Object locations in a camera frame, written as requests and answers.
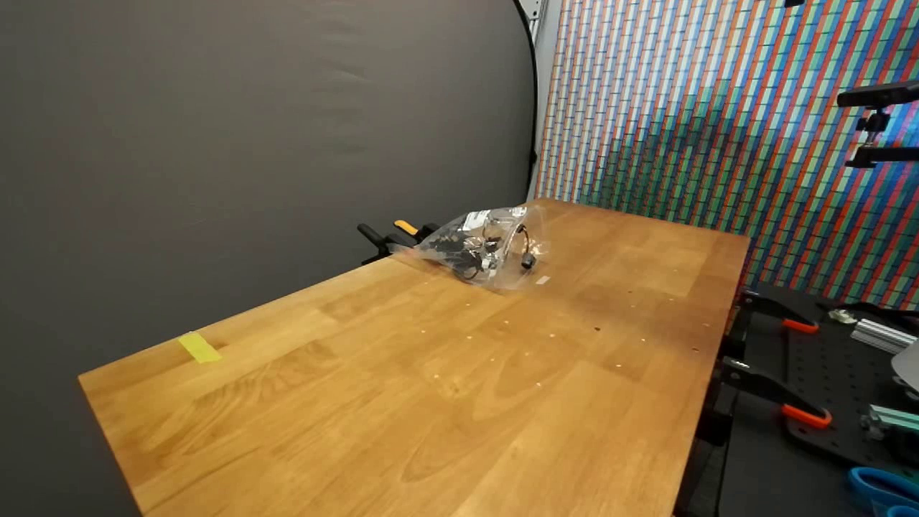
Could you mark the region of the clear plastic bag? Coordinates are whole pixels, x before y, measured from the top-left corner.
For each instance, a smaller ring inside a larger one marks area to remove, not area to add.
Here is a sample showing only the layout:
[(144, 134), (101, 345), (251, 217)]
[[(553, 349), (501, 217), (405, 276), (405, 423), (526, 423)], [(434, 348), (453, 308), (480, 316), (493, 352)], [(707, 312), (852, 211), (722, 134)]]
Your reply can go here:
[(549, 233), (534, 203), (455, 216), (412, 253), (486, 290), (509, 292), (549, 280)]

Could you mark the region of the white metal bracket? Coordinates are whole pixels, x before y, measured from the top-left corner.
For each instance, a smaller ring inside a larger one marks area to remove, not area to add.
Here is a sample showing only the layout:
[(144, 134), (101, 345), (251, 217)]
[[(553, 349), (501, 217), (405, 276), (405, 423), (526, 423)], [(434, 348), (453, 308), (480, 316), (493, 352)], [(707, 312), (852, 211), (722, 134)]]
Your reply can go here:
[(916, 345), (913, 332), (896, 329), (896, 326), (872, 321), (872, 319), (856, 319), (845, 308), (829, 309), (829, 319), (845, 323), (850, 329), (852, 341), (862, 341), (862, 345), (885, 349), (885, 352), (901, 352)]

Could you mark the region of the black orange table clamp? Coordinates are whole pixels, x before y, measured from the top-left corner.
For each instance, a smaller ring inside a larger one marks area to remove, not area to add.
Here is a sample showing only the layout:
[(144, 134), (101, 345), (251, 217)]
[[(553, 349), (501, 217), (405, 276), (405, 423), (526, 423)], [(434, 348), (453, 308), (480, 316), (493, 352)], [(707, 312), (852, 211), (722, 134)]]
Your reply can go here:
[(372, 262), (379, 262), (402, 247), (417, 247), (434, 233), (434, 226), (395, 217), (391, 233), (375, 233), (369, 223), (358, 223), (358, 233), (372, 244)]

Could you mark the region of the black orange spring clamp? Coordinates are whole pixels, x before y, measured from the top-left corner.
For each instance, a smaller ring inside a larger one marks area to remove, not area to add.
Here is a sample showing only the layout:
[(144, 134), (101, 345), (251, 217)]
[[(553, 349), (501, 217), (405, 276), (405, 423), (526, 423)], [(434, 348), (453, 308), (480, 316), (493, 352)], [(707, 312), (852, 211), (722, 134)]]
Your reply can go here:
[(790, 390), (784, 381), (773, 378), (763, 369), (756, 369), (753, 365), (747, 365), (740, 359), (722, 355), (718, 361), (718, 377), (725, 385), (733, 385), (734, 390), (743, 390), (743, 394), (753, 394), (757, 398), (776, 401), (777, 414), (787, 423), (796, 423), (796, 424), (809, 428), (809, 430), (827, 430), (832, 424), (832, 414), (827, 408), (819, 408), (819, 405), (806, 401), (803, 397)]
[(777, 298), (770, 298), (770, 295), (763, 295), (757, 290), (743, 290), (740, 292), (740, 309), (767, 312), (767, 316), (777, 319), (784, 329), (791, 329), (791, 332), (812, 335), (812, 332), (820, 329), (820, 323), (816, 319), (806, 319), (796, 308), (790, 308), (790, 303), (784, 303)]

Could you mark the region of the yellow tape strip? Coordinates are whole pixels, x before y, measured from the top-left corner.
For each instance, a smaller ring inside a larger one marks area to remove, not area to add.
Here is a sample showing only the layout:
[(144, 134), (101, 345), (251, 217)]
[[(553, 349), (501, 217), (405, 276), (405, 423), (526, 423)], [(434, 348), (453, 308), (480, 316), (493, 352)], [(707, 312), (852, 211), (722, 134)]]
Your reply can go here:
[(197, 332), (185, 332), (177, 339), (177, 345), (197, 361), (213, 365), (221, 359), (221, 352)]

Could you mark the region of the blue handled scissors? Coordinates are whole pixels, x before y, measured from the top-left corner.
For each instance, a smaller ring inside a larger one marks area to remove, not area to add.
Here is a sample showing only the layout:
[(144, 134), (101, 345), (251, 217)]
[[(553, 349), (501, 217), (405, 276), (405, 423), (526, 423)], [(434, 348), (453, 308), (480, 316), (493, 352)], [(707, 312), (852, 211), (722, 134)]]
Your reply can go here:
[(856, 466), (847, 489), (872, 517), (919, 517), (919, 481), (903, 473)]

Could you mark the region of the black perforated side board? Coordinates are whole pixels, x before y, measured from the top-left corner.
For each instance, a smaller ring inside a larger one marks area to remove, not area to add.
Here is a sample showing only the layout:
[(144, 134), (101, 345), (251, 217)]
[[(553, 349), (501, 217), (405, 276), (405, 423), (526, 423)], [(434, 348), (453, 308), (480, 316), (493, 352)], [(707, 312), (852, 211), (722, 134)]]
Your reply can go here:
[(740, 309), (737, 298), (725, 352), (728, 359), (740, 359), (756, 369), (770, 374), (806, 401), (832, 414), (832, 424), (827, 430), (800, 428), (777, 414), (787, 435), (842, 461), (872, 461), (913, 471), (919, 460), (919, 434), (872, 434), (863, 428), (863, 414), (870, 405), (916, 414), (916, 385), (911, 381), (913, 367), (901, 361), (901, 352), (911, 352), (916, 345), (901, 352), (868, 348), (852, 341), (850, 329), (829, 319), (829, 309), (845, 308), (856, 319), (872, 319), (913, 335), (916, 312), (885, 309), (870, 302), (819, 302), (812, 309), (803, 309), (800, 303), (790, 308), (816, 319), (820, 329), (812, 335), (784, 329), (781, 321), (767, 312)]

